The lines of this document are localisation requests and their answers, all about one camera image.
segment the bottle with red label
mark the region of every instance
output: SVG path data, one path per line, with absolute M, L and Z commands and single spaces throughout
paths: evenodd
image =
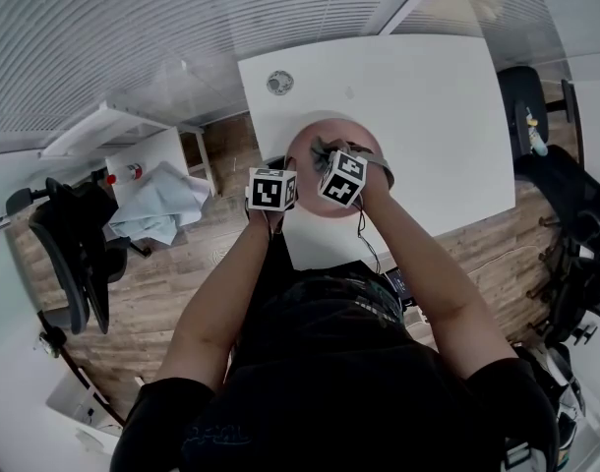
M 106 182 L 109 185 L 123 185 L 138 180 L 142 176 L 143 168 L 138 162 L 135 162 L 115 169 L 113 173 L 107 176 Z

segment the floor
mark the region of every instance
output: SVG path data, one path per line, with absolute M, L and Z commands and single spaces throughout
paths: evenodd
M 71 356 L 122 416 L 138 392 L 134 377 L 153 379 L 180 313 L 246 224 L 243 189 L 248 168 L 260 160 L 249 115 L 207 127 L 205 141 L 221 196 L 208 202 L 202 221 L 180 231 L 170 248 L 152 244 L 147 260 L 130 254 L 125 275 L 110 288 L 107 335 L 90 318 L 84 334 L 68 339 Z M 550 143 L 577 157 L 574 128 L 562 113 L 550 116 Z M 185 136 L 183 144 L 189 164 L 197 164 L 195 139 Z M 512 341 L 528 337 L 529 324 L 546 314 L 525 292 L 545 277 L 537 256 L 554 233 L 540 227 L 538 219 L 550 215 L 551 208 L 533 186 L 516 183 L 515 208 L 439 238 L 480 288 Z M 43 309 L 62 307 L 64 293 L 27 218 L 27 213 L 15 218 L 12 233 L 35 298 Z M 423 342 L 433 341 L 427 325 L 414 324 L 409 330 Z

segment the t-shirt sleeve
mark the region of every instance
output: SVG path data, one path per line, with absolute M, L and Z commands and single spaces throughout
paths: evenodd
M 500 435 L 542 451 L 547 470 L 556 470 L 559 450 L 556 413 L 526 361 L 498 360 L 477 371 L 466 384 Z
M 185 427 L 212 397 L 210 388 L 193 380 L 170 378 L 145 384 L 125 422 L 110 472 L 177 468 Z

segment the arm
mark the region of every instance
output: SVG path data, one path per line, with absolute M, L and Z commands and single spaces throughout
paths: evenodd
M 477 287 L 390 196 L 378 166 L 368 168 L 363 200 L 453 370 L 468 378 L 496 360 L 516 357 Z
M 155 380 L 186 378 L 217 390 L 268 250 L 265 217 L 251 220 L 182 312 Z

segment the pink round mat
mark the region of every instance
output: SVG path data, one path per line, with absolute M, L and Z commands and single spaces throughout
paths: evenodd
M 366 128 L 346 119 L 323 119 L 304 128 L 291 142 L 287 155 L 296 160 L 298 172 L 298 204 L 311 213 L 329 218 L 341 218 L 357 211 L 354 206 L 344 208 L 335 203 L 323 200 L 318 196 L 318 184 L 322 175 L 313 168 L 311 142 L 316 136 L 324 142 L 344 140 L 369 148 L 373 153 L 383 157 L 381 147 L 375 137 Z

